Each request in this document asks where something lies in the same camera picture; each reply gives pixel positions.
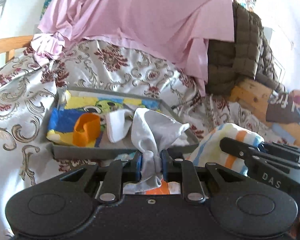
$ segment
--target brown quilted jacket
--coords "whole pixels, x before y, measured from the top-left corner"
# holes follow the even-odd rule
[[[278,82],[273,53],[261,20],[237,2],[233,3],[234,42],[210,40],[208,47],[208,93],[230,95],[232,88],[246,77],[277,92],[285,88]]]

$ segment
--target white towel with colored stripes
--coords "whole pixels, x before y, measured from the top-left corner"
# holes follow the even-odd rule
[[[224,137],[229,137],[256,147],[264,142],[264,139],[255,132],[251,132],[234,123],[224,123],[204,137],[197,149],[190,155],[189,160],[195,166],[205,166],[207,162],[215,162],[246,175],[248,169],[242,159],[221,151],[220,140]]]

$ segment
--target shallow gray tray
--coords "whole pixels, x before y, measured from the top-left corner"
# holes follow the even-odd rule
[[[159,103],[159,109],[162,111],[163,114],[168,115],[170,117],[173,117],[176,121],[180,122],[179,117],[173,112],[173,110],[161,99],[156,98],[148,98],[133,94],[126,94],[126,93],[119,93],[119,92],[113,92],[109,90],[100,90],[100,89],[91,89],[91,88],[79,88],[79,87],[69,87],[68,91],[79,91],[79,92],[90,92],[90,93],[98,93],[98,94],[104,94],[109,96],[119,96],[119,97],[129,97],[134,99],[145,99],[145,100],[153,100],[157,101]],[[59,96],[59,103],[60,105],[62,96]],[[185,134],[187,135],[187,141],[189,142],[189,145],[187,146],[175,146],[168,148],[168,152],[170,154],[177,154],[177,153],[191,153],[193,152],[197,146],[199,145],[199,142],[196,138],[196,136],[191,132],[191,130],[186,130]],[[95,147],[95,148],[85,148],[85,147],[77,147],[77,146],[63,146],[63,145],[57,145],[52,144],[52,152],[57,159],[78,159],[78,160],[86,160],[86,159],[98,159],[98,160],[107,160],[107,159],[114,159],[119,154],[124,153],[132,153],[135,152],[137,149],[135,148],[101,148],[101,147]]]

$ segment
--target crumpled white cloth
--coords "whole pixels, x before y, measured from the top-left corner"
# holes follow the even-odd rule
[[[64,57],[62,49],[65,46],[63,36],[56,32],[35,34],[31,41],[34,59],[40,66],[49,63],[49,59],[59,60]]]
[[[120,109],[106,115],[107,133],[110,138],[124,138],[130,127],[125,116],[133,112]],[[162,164],[160,152],[173,144],[190,127],[173,118],[147,108],[138,108],[131,127],[132,144],[142,153],[141,180],[125,185],[125,193],[146,191],[161,186]]]

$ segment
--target floral bedspread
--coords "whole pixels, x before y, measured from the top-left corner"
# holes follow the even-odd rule
[[[234,122],[267,141],[280,140],[238,103],[201,98],[192,78],[142,51],[83,41],[41,68],[27,48],[0,69],[0,240],[10,235],[4,208],[13,194],[87,162],[54,159],[45,138],[57,87],[65,84],[162,98],[199,139]]]

